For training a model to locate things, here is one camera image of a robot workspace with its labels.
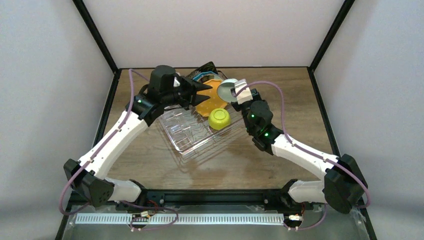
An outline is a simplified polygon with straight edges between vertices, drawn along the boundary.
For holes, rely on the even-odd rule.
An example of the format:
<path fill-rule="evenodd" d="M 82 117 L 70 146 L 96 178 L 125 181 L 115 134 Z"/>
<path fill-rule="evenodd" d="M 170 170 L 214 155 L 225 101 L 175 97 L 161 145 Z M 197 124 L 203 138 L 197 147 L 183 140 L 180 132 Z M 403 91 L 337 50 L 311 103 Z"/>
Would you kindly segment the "light blue floral plate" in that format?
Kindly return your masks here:
<path fill-rule="evenodd" d="M 216 74 L 206 74 L 206 75 L 203 75 L 202 77 L 200 77 L 198 81 L 200 83 L 204 84 L 204 83 L 206 83 L 210 80 L 222 81 L 223 79 L 219 75 L 216 75 Z"/>

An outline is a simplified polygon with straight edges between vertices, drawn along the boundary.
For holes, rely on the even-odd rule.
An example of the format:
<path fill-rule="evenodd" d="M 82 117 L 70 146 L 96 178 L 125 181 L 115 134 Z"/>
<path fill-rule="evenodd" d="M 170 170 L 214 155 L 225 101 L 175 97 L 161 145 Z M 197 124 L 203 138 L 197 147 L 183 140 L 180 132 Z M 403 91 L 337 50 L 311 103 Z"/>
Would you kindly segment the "orange plate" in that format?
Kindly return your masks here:
<path fill-rule="evenodd" d="M 228 103 L 218 96 L 217 90 L 221 83 L 222 80 L 218 79 L 211 79 L 204 83 L 205 85 L 208 85 L 212 88 L 199 92 L 200 95 L 209 97 L 209 99 L 203 101 L 195 107 L 196 112 L 202 117 L 208 117 L 214 109 L 225 108 L 227 106 Z"/>

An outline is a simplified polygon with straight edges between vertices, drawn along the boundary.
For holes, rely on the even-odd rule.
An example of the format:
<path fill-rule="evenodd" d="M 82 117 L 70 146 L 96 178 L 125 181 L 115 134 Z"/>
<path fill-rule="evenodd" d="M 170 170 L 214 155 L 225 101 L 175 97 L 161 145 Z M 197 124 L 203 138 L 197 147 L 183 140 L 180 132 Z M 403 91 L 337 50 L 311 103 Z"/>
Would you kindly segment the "black floral square plate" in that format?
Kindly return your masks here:
<path fill-rule="evenodd" d="M 209 73 L 212 72 L 214 74 L 218 74 L 218 70 L 214 64 L 213 61 L 209 61 L 200 67 L 196 68 L 192 72 L 190 72 L 188 75 L 186 75 L 188 78 L 194 79 L 196 76 L 202 73 Z"/>

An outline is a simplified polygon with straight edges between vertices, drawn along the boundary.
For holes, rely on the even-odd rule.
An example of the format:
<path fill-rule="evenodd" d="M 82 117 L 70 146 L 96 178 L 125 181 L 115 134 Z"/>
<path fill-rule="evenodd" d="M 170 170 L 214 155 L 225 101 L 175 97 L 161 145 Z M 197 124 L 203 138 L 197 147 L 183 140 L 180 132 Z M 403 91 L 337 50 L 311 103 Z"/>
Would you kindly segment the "pale green small bowl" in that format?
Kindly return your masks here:
<path fill-rule="evenodd" d="M 235 78 L 229 78 L 222 81 L 216 90 L 218 97 L 227 103 L 236 102 L 235 84 L 237 81 L 238 80 Z"/>

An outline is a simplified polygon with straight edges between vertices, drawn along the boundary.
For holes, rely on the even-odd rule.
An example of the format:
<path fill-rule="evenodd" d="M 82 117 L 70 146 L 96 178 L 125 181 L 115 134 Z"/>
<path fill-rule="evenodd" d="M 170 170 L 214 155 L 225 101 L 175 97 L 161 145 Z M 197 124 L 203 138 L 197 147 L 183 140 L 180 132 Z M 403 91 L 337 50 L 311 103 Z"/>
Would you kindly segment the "yellow-green small bowl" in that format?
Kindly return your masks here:
<path fill-rule="evenodd" d="M 230 113 L 223 108 L 212 110 L 208 117 L 208 124 L 214 130 L 222 130 L 232 123 Z"/>

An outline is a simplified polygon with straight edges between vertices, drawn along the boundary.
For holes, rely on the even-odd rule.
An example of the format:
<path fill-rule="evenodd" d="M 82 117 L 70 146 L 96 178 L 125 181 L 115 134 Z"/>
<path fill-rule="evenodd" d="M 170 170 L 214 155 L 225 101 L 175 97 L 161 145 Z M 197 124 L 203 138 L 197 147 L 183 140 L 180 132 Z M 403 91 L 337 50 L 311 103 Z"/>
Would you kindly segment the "metal wire dish rack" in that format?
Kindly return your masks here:
<path fill-rule="evenodd" d="M 221 130 L 212 129 L 208 117 L 202 117 L 196 112 L 196 107 L 188 110 L 176 106 L 165 109 L 158 120 L 174 148 L 182 155 L 188 154 L 202 145 L 217 140 L 243 123 L 240 113 L 236 112 L 230 103 L 225 109 L 229 112 L 231 124 Z"/>

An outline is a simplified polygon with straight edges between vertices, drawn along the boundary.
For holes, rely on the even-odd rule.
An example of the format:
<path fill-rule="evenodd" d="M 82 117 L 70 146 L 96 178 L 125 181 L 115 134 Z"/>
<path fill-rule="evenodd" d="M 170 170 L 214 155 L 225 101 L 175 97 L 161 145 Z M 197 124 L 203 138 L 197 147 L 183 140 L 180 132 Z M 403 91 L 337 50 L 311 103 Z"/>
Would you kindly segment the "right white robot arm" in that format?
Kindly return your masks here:
<path fill-rule="evenodd" d="M 327 154 L 295 140 L 272 124 L 273 113 L 256 89 L 235 94 L 233 108 L 241 112 L 247 133 L 262 152 L 289 160 L 309 171 L 318 179 L 292 179 L 283 190 L 286 203 L 324 203 L 342 214 L 358 207 L 358 201 L 368 184 L 356 162 L 348 154 Z"/>

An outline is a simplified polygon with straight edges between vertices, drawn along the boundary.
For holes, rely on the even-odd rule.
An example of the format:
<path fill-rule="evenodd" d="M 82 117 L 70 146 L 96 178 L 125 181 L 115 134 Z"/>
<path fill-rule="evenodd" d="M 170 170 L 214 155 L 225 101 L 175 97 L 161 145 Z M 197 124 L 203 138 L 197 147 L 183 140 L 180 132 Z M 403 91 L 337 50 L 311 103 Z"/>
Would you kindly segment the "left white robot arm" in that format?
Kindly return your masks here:
<path fill-rule="evenodd" d="M 133 180 L 117 180 L 107 175 L 130 143 L 164 114 L 167 107 L 180 106 L 188 110 L 210 99 L 201 91 L 210 85 L 179 75 L 168 65 L 159 65 L 150 73 L 148 84 L 135 93 L 130 80 L 130 101 L 117 122 L 102 139 L 78 160 L 68 159 L 63 165 L 68 188 L 78 193 L 87 206 L 98 208 L 108 201 L 134 203 L 142 193 Z"/>

